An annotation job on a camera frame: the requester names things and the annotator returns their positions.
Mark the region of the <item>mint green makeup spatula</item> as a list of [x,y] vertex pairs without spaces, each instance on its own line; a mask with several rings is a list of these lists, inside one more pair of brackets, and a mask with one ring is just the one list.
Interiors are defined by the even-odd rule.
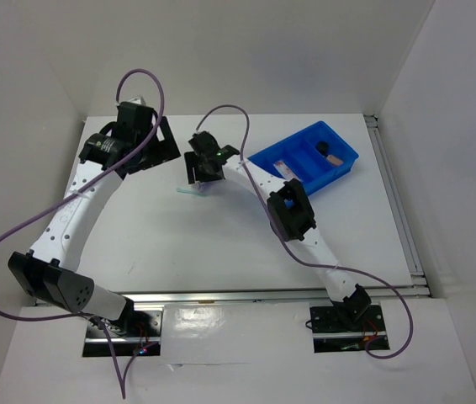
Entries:
[[207,197],[206,193],[201,192],[197,189],[176,188],[176,191],[180,194],[189,194],[189,195],[196,196],[196,197],[201,197],[201,198]]

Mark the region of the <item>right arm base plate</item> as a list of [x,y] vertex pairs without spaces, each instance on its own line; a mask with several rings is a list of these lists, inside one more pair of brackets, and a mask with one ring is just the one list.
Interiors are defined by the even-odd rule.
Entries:
[[365,314],[351,325],[344,325],[336,316],[333,306],[312,306],[310,319],[305,326],[312,332],[314,351],[342,353],[369,349],[389,350],[389,339],[380,305],[372,305]]

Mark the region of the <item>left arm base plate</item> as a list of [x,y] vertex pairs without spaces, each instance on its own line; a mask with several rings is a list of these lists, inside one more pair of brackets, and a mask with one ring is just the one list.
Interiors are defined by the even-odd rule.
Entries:
[[[132,331],[122,331],[109,321],[104,325],[111,337],[117,357],[156,357],[161,355],[161,329],[163,320],[162,307],[149,307],[145,310],[146,319],[136,321]],[[94,321],[87,324],[82,356],[84,358],[111,357],[108,340],[104,330]]]

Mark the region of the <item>clear pink makeup packet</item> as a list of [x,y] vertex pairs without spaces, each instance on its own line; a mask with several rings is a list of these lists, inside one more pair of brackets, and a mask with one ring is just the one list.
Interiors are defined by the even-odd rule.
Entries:
[[273,166],[278,171],[278,173],[287,181],[292,179],[296,179],[300,181],[300,177],[294,172],[294,170],[284,161],[278,160],[276,161]]

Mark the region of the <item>purple eyelash curler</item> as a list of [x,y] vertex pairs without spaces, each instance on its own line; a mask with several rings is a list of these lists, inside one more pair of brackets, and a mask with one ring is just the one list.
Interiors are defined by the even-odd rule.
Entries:
[[220,184],[220,181],[203,182],[198,184],[198,192],[201,194],[209,194],[215,190],[216,186]]

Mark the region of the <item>beige foundation bottle black cap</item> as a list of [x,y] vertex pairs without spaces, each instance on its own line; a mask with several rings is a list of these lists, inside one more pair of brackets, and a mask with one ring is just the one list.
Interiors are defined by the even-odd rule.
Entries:
[[329,154],[326,157],[326,161],[334,167],[340,167],[344,164],[343,160],[341,160],[339,157],[336,157],[336,156],[331,155],[331,154]]

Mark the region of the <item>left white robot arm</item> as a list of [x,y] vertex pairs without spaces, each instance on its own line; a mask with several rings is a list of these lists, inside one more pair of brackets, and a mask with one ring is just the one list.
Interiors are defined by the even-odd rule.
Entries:
[[91,135],[79,153],[66,197],[26,253],[14,252],[8,268],[29,296],[70,313],[104,319],[117,336],[145,331],[150,317],[131,299],[77,273],[87,239],[107,201],[124,179],[180,156],[166,117],[141,97],[123,101],[116,120]]

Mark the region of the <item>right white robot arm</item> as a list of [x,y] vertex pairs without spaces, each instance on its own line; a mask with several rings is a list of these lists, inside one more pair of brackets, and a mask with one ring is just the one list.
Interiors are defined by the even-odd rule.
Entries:
[[233,146],[220,146],[208,131],[193,134],[192,150],[184,155],[190,183],[227,180],[260,198],[272,231],[299,263],[312,268],[335,307],[336,320],[346,330],[356,329],[371,305],[367,291],[344,271],[320,234],[303,184],[270,174]]

